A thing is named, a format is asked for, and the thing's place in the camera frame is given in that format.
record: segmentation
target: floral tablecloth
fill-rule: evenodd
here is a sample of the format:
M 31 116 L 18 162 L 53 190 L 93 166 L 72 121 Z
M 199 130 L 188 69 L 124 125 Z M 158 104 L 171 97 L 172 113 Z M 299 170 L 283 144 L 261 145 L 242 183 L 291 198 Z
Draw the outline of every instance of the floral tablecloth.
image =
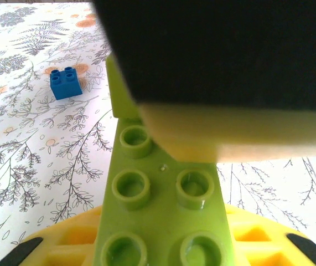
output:
M 29 234 L 102 204 L 117 120 L 110 47 L 89 3 L 0 4 L 0 259 Z M 56 101 L 49 73 L 84 93 Z M 225 202 L 316 242 L 316 158 L 218 165 Z

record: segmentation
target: blue brick stud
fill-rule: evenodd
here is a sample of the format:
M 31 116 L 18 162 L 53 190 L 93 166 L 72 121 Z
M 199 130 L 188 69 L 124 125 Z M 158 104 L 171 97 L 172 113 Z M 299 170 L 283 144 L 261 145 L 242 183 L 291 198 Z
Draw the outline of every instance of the blue brick stud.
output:
M 53 70 L 50 74 L 50 86 L 56 100 L 82 94 L 76 70 L 70 66 L 64 71 Z

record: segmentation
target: toy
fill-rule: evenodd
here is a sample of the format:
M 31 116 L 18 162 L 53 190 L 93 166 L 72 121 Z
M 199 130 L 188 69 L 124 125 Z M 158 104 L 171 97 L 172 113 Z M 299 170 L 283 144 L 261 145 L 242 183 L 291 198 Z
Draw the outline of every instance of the toy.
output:
M 112 93 L 116 89 L 110 82 L 111 96 L 128 96 Z M 113 96 L 114 109 L 120 100 L 131 101 Z M 133 118 L 136 107 L 128 106 Z M 215 165 L 169 157 L 137 118 L 119 117 L 103 209 L 39 231 L 22 248 L 33 248 L 27 241 L 38 238 L 42 241 L 20 264 L 11 256 L 26 252 L 15 248 L 0 266 L 316 265 L 316 244 L 298 231 L 224 205 Z
M 56 100 L 82 94 L 76 70 L 70 66 L 64 71 L 53 70 L 50 74 L 50 87 Z

